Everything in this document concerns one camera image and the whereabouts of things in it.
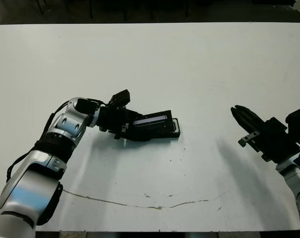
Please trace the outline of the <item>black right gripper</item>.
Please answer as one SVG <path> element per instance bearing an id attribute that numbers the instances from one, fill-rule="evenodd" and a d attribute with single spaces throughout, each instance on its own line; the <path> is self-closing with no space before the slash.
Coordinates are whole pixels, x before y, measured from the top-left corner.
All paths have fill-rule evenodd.
<path id="1" fill-rule="evenodd" d="M 263 121 L 244 106 L 231 107 L 231 113 L 248 133 L 238 143 L 242 147 L 250 145 L 256 152 L 262 152 L 264 161 L 279 164 L 300 152 L 300 146 L 286 133 L 287 127 L 276 118 Z"/>

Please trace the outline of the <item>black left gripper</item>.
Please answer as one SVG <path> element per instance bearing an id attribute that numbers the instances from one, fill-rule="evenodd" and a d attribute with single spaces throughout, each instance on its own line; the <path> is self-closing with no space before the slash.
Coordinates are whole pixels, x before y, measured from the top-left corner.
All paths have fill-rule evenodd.
<path id="1" fill-rule="evenodd" d="M 135 142 L 151 140 L 148 134 L 126 130 L 133 121 L 143 119 L 144 115 L 123 107 L 104 106 L 99 109 L 99 130 L 115 135 L 115 139 L 124 138 Z"/>

